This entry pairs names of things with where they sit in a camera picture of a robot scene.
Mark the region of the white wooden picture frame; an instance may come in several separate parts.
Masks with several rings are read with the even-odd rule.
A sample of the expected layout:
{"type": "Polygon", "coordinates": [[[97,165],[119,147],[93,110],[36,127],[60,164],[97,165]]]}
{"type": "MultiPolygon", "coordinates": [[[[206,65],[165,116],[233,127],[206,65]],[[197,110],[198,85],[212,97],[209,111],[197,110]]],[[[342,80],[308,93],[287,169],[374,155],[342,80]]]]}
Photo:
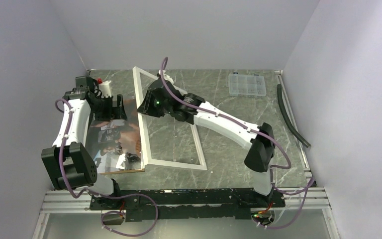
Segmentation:
{"type": "Polygon", "coordinates": [[[197,127],[169,115],[154,118],[138,113],[141,156],[145,166],[206,171],[197,127]]]}

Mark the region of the glossy photo print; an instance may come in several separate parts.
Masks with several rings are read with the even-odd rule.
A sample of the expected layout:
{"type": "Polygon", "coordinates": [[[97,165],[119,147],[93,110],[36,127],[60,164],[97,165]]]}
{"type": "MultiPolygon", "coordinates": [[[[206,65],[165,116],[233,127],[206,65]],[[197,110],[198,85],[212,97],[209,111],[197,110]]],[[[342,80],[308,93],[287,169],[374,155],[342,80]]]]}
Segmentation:
{"type": "Polygon", "coordinates": [[[144,171],[136,100],[123,103],[127,119],[93,120],[88,130],[86,150],[99,174],[144,171]]]}

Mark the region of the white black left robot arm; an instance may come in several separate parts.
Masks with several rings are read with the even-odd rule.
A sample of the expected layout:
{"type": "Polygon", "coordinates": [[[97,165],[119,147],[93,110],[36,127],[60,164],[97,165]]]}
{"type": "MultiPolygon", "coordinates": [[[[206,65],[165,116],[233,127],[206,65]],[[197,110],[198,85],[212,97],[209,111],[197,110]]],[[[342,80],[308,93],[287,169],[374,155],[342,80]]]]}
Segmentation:
{"type": "Polygon", "coordinates": [[[123,96],[113,95],[112,82],[80,76],[75,87],[55,101],[62,102],[60,130],[50,148],[43,149],[41,159],[55,190],[67,190],[74,198],[82,193],[103,197],[110,209],[122,204],[122,194],[113,179],[98,174],[97,166],[85,148],[93,120],[110,122],[127,120],[123,96]]]}

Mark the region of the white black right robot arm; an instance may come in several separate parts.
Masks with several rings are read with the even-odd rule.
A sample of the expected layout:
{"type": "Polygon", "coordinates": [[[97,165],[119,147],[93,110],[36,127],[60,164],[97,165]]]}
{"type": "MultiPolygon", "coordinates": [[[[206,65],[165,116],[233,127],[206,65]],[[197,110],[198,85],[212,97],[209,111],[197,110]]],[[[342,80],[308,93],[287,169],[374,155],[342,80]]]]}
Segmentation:
{"type": "Polygon", "coordinates": [[[254,201],[267,206],[273,200],[271,159],[279,148],[272,127],[257,125],[227,114],[204,98],[157,79],[144,91],[137,90],[137,111],[145,116],[161,118],[170,115],[180,122],[212,130],[247,150],[244,164],[254,177],[254,201]]]}

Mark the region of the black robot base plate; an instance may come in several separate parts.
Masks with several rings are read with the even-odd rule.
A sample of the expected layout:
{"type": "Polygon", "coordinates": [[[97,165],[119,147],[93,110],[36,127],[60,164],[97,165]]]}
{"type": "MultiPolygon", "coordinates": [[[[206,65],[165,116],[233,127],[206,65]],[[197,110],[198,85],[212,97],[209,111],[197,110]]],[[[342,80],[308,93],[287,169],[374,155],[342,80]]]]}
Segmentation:
{"type": "Polygon", "coordinates": [[[92,196],[92,211],[126,211],[127,222],[167,219],[235,218],[249,220],[267,208],[283,208],[282,193],[264,196],[253,188],[121,190],[119,199],[92,196]]]}

